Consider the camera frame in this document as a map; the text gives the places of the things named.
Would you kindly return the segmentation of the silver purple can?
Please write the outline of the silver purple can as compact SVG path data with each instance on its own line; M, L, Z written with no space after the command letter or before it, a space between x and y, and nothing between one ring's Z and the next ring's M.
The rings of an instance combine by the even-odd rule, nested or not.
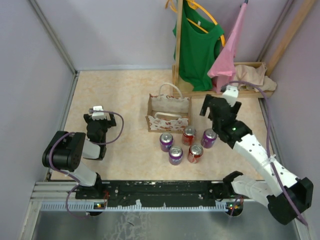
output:
M213 129L209 128L203 132L200 143L203 148L210 149L214 145L217 138L217 133L215 133Z

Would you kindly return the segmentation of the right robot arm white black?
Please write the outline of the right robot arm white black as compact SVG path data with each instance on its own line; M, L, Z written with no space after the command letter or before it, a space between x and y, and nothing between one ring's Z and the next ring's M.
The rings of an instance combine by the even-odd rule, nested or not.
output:
M241 102L231 106L223 97L207 94L201 116L212 121L212 130L232 150L242 155L263 177L263 182L234 171L224 178L223 192L229 198L243 195L265 206L275 220L287 225L311 207L314 185L282 166L276 156L268 155L252 130L237 120Z

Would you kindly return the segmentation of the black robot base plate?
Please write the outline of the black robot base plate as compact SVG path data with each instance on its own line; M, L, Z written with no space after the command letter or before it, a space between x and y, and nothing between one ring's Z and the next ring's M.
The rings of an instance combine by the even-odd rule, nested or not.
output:
M236 193L222 181L102 181L94 186L79 186L77 200L106 200L108 207L130 207L139 200L143 207L214 207L216 201L234 199Z

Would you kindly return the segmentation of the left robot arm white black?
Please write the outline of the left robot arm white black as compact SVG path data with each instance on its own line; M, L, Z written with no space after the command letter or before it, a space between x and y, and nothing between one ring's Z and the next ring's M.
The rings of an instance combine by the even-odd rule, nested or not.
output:
M105 111L84 114L86 133L57 131L44 150L42 164L67 175L78 184L77 199L107 199L109 192L99 173L88 168L82 159L102 161L106 155L107 132L117 125L115 114Z

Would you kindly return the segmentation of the red soda can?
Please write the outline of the red soda can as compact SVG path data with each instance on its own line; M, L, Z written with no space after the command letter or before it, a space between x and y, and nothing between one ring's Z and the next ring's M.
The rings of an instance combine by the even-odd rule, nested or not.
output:
M181 141L186 146L191 146L196 139L197 131L192 125L186 126L183 129Z

